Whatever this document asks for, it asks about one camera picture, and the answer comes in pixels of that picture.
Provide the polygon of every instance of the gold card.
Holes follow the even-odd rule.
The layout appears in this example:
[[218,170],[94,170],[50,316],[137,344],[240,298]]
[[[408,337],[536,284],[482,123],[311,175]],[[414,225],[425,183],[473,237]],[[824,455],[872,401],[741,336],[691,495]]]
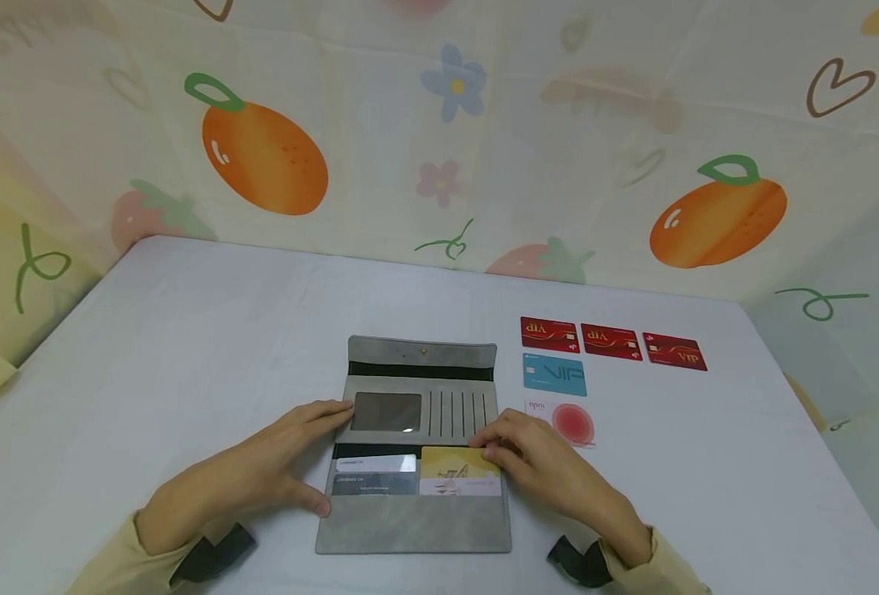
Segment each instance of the gold card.
[[420,478],[500,477],[500,469],[482,457],[482,449],[423,446]]

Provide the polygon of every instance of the black lining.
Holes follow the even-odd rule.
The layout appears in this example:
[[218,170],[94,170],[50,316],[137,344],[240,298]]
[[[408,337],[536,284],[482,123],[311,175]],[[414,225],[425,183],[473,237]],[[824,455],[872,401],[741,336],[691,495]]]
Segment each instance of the black lining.
[[608,562],[601,552],[598,541],[591,544],[584,554],[579,553],[564,535],[552,547],[547,560],[556,565],[567,578],[584,588],[602,588],[612,582]]
[[238,522],[231,527],[231,531],[225,539],[219,541],[218,545],[212,544],[207,537],[202,537],[175,569],[169,579],[169,586],[172,587],[178,581],[190,583],[212,581],[232,565],[238,564],[241,558],[255,549],[256,545],[251,533],[248,533]]
[[351,445],[335,444],[335,459],[350,459],[353,457],[382,457],[385,455],[416,455],[422,458],[422,445]]
[[457,365],[365,364],[364,362],[350,362],[347,374],[351,376],[441,378],[441,380],[493,382],[492,368],[463,368]]

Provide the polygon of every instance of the beige sleeve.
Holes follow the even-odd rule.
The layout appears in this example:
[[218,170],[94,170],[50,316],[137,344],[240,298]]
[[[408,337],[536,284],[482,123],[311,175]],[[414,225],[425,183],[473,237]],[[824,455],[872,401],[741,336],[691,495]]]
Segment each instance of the beige sleeve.
[[109,543],[83,568],[66,595],[163,595],[171,593],[169,579],[201,539],[175,551],[149,556],[139,543],[135,517],[130,514]]
[[651,530],[651,561],[628,570],[617,553],[599,539],[619,593],[627,595],[708,595],[710,589],[697,580],[694,569],[654,527]]

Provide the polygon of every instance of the red vip card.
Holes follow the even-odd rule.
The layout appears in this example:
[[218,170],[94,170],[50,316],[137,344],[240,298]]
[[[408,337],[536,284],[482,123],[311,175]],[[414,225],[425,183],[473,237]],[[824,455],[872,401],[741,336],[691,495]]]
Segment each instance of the red vip card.
[[582,324],[582,343],[586,353],[641,361],[641,347],[634,331],[612,326]]
[[578,353],[578,331],[572,323],[522,317],[522,345],[534,350]]
[[644,333],[644,344],[648,347],[648,359],[655,364],[678,365],[680,368],[702,369],[707,371],[704,355],[696,340],[678,337],[654,336]]

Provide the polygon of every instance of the card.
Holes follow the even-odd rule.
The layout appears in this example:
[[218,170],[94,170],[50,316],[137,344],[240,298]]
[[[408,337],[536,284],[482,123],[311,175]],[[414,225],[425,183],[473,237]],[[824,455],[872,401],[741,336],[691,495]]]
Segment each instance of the card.
[[546,420],[572,446],[594,449],[595,424],[583,407],[572,402],[529,400],[525,402],[525,413]]
[[579,353],[578,331],[572,323],[522,316],[522,346],[534,350]]
[[421,496],[501,496],[502,480],[498,477],[428,477],[420,480]]
[[582,343],[585,352],[593,355],[607,355],[622,359],[642,361],[641,347],[634,331],[613,326],[594,326],[582,324]]
[[337,470],[352,474],[416,473],[416,455],[386,455],[383,457],[346,457],[337,459]]
[[575,359],[523,353],[522,371],[526,388],[588,396],[588,390],[585,389],[585,369],[582,362]]
[[416,474],[337,474],[332,496],[415,496]]
[[648,347],[648,359],[655,364],[678,365],[680,368],[707,371],[704,355],[696,340],[679,337],[655,336],[644,333],[644,344]]
[[421,496],[501,496],[501,471],[482,457],[482,449],[423,446]]
[[498,477],[500,469],[482,457],[482,449],[459,446],[423,446],[422,478]]

